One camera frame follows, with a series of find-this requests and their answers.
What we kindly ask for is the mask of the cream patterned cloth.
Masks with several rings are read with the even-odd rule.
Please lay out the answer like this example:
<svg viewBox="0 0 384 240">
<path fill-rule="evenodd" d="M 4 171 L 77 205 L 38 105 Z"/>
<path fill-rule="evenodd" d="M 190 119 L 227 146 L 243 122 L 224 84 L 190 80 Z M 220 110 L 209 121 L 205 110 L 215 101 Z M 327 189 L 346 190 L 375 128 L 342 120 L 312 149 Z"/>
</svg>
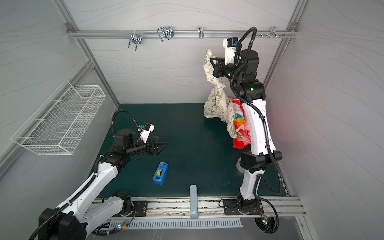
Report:
<svg viewBox="0 0 384 240">
<path fill-rule="evenodd" d="M 222 122 L 227 124 L 227 132 L 233 139 L 237 138 L 235 130 L 235 110 L 232 101 L 225 93 L 226 85 L 221 78 L 213 76 L 214 67 L 210 62 L 210 58 L 214 58 L 211 49 L 207 49 L 205 64 L 203 69 L 206 74 L 207 81 L 213 85 L 208 99 L 204 104 L 204 117 L 205 118 L 220 118 Z"/>
</svg>

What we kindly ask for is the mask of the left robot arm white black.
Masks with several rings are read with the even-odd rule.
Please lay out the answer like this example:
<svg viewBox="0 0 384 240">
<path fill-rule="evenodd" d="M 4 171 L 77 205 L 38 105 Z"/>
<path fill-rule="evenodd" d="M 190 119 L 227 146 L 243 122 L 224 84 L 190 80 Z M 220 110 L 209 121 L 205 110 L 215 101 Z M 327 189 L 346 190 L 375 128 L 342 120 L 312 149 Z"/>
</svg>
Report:
<svg viewBox="0 0 384 240">
<path fill-rule="evenodd" d="M 47 208 L 41 213 L 31 240 L 85 240 L 90 234 L 108 236 L 118 233 L 131 223 L 128 220 L 110 231 L 100 231 L 110 217 L 135 217 L 137 208 L 127 193 L 117 192 L 91 211 L 89 207 L 132 157 L 158 156 L 167 143 L 159 142 L 159 137 L 151 134 L 155 126 L 149 123 L 136 125 L 135 130 L 119 131 L 111 124 L 111 129 L 114 143 L 96 160 L 93 173 L 56 208 Z"/>
</svg>

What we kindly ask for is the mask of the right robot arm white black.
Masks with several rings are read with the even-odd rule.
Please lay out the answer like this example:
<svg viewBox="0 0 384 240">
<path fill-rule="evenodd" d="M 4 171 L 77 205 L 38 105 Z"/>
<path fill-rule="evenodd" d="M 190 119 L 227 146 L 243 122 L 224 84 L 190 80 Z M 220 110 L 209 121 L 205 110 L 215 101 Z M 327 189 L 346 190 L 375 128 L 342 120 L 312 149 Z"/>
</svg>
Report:
<svg viewBox="0 0 384 240">
<path fill-rule="evenodd" d="M 251 150 L 241 154 L 239 165 L 244 169 L 240 193 L 236 199 L 223 199 L 219 206 L 227 216 L 264 215 L 258 189 L 264 181 L 275 195 L 284 191 L 283 176 L 278 161 L 283 158 L 277 151 L 270 136 L 266 115 L 266 93 L 263 83 L 257 80 L 259 54 L 252 49 L 257 36 L 257 28 L 251 27 L 240 38 L 228 38 L 226 56 L 210 58 L 215 78 L 225 77 L 230 88 L 240 100 L 249 123 Z"/>
</svg>

